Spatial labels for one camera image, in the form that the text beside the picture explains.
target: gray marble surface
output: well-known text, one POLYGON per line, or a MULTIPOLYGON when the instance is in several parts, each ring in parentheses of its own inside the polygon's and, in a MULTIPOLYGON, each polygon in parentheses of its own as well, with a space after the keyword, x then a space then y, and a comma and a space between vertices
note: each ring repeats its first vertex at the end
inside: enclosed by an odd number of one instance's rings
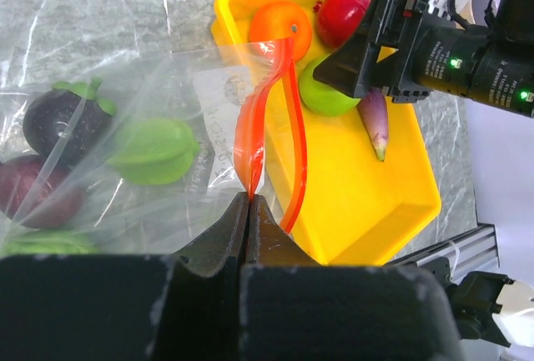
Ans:
MULTIPOLYGON (((213 1, 0 0, 0 87, 40 83, 156 51, 212 47, 213 1)), ((403 253, 476 224, 463 105, 440 93, 416 105, 443 204, 439 218, 403 253)))

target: dark purple fruit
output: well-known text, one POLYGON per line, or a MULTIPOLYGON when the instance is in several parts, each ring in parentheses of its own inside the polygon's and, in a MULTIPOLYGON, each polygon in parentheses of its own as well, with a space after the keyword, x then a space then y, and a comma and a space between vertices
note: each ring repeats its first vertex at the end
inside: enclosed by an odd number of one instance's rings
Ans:
POLYGON ((70 220, 83 203, 83 190, 54 191, 64 182, 69 169, 57 166, 45 182, 36 183, 46 158, 23 155, 10 159, 0 166, 0 210, 13 219, 34 184, 38 184, 33 204, 20 217, 20 224, 28 228, 56 228, 70 220))
POLYGON ((47 158, 58 140, 72 130, 58 163, 73 166, 82 160, 108 130, 116 111, 111 101, 97 96, 101 82, 100 79, 93 79, 90 84, 58 82, 36 98, 23 122, 24 137, 30 147, 47 158), (70 121, 78 106, 83 108, 72 128, 70 121))

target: yellow tray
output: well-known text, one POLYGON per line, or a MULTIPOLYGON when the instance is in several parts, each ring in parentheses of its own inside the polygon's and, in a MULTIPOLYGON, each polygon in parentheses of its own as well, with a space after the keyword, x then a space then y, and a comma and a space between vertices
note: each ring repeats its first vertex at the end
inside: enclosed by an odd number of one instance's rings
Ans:
MULTIPOLYGON (((247 43, 249 23, 263 5, 278 0, 215 0, 212 33, 218 45, 247 43)), ((298 3, 314 21, 317 0, 298 3)), ((383 56, 391 54, 383 49, 383 56)), ((314 38, 297 71, 326 54, 314 38)), ((267 173, 286 208, 295 175, 284 88, 270 93, 265 117, 267 173)), ((410 104, 388 102, 386 160, 375 152, 357 110, 324 118, 304 108, 309 180, 293 237, 320 263, 388 262, 440 212, 441 201, 421 131, 410 104)))

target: plastic bag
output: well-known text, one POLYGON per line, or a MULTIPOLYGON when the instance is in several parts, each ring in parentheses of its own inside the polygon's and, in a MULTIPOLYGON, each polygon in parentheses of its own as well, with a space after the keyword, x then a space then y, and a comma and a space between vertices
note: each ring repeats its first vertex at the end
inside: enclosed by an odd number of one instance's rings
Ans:
MULTIPOLYGON (((228 46, 0 92, 3 253, 172 253, 243 186, 256 193, 263 130, 248 122, 295 67, 290 40, 270 46, 275 56, 228 46)), ((298 90, 287 97, 294 107, 298 90)))

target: orange fruit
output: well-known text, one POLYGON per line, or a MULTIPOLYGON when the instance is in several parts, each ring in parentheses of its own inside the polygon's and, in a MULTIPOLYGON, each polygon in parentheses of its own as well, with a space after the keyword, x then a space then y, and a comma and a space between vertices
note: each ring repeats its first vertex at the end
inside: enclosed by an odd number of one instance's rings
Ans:
POLYGON ((313 29, 304 10, 291 1, 264 5, 252 18, 249 40, 252 43, 293 38, 295 61, 310 49, 313 29))

